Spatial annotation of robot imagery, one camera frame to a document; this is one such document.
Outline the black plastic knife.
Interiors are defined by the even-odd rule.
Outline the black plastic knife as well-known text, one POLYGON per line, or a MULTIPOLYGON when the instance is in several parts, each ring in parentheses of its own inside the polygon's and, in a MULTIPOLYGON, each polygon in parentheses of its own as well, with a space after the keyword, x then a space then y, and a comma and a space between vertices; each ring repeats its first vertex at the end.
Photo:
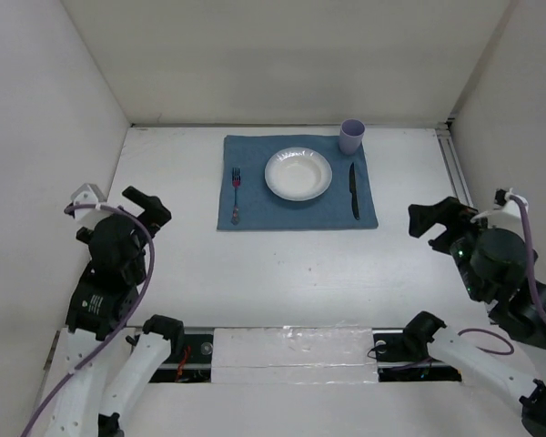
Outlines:
POLYGON ((356 170, 354 163, 351 163, 349 167, 349 193, 351 195, 351 210, 353 217, 355 220, 360 220, 356 170))

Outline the blue cloth napkin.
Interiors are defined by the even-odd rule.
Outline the blue cloth napkin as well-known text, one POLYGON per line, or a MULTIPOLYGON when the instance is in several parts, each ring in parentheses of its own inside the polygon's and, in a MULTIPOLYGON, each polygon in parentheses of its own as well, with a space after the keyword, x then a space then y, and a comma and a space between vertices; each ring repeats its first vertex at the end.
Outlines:
POLYGON ((363 147, 351 156, 339 150, 336 136, 233 136, 223 143, 223 176, 219 196, 217 229, 221 231, 342 230, 376 229, 379 226, 372 198, 363 147), (268 160, 289 147, 319 152, 331 165, 329 188, 319 197, 304 202, 279 198, 268 188, 264 170, 268 160), (355 220, 349 193, 349 167, 355 164, 360 220, 355 220), (232 168, 241 172, 238 189, 239 223, 231 216, 234 194, 232 168))

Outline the lavender plastic cup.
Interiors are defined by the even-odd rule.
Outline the lavender plastic cup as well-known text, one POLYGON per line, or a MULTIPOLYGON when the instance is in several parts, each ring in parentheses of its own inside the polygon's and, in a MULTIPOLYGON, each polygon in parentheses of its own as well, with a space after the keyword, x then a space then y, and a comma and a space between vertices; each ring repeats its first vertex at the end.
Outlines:
POLYGON ((362 144, 366 128, 357 119, 347 119, 342 122, 339 131, 339 149, 345 155, 353 155, 362 144))

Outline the white blue-rimmed plate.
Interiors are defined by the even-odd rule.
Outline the white blue-rimmed plate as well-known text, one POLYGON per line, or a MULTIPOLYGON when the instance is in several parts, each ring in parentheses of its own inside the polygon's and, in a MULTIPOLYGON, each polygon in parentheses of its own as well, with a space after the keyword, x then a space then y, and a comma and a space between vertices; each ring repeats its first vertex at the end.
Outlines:
POLYGON ((333 172, 319 152, 289 147, 268 160, 264 177, 268 188, 279 198, 304 202, 321 196, 329 188, 333 172))

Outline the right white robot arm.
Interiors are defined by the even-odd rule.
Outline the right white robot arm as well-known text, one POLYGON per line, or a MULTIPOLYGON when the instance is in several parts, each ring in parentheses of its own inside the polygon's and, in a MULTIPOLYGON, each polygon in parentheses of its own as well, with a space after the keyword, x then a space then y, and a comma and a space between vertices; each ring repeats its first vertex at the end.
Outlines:
POLYGON ((521 418, 531 436, 546 436, 546 284, 535 277, 529 204, 509 190, 496 192, 493 213, 513 213, 521 235, 489 226, 479 212, 447 197, 431 205, 412 204, 409 234, 419 238, 435 225, 445 229, 430 247, 453 258, 471 300, 488 305, 488 317, 534 365, 535 376, 479 348, 435 315, 422 311, 402 331, 402 347, 415 360, 441 361, 501 399, 521 418))

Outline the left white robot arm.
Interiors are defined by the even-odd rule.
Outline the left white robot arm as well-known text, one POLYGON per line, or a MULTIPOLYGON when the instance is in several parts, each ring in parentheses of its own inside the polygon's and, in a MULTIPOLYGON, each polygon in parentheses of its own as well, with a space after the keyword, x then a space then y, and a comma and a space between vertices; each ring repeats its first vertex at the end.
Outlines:
POLYGON ((180 320, 154 315, 117 376, 110 381, 112 348, 149 288, 156 263, 154 236, 171 219, 156 196, 128 187, 123 197, 140 207, 135 216, 108 205, 95 184, 71 196, 65 213, 81 223, 76 239, 90 260, 66 314, 66 375, 49 399, 55 401, 48 436, 121 436, 123 422, 154 373, 185 350, 180 320))

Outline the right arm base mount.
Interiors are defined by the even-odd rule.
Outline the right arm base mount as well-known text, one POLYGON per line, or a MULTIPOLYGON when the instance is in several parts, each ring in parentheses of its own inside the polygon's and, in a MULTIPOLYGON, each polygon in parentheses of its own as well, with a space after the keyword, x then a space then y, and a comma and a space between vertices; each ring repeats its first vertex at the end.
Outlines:
POLYGON ((377 329, 367 357, 377 364, 379 382, 461 382, 448 364, 414 355, 403 343, 402 329, 377 329))

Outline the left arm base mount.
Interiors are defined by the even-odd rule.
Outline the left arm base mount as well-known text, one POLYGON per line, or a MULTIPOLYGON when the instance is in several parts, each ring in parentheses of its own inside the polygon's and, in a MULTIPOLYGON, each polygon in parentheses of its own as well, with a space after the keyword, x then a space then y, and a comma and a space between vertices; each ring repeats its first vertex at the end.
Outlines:
POLYGON ((214 330, 209 328, 185 328, 180 320, 154 316, 143 327, 125 336, 131 352, 144 333, 167 334, 170 339, 177 335, 178 349, 159 365, 150 383, 205 383, 210 382, 214 351, 214 330))

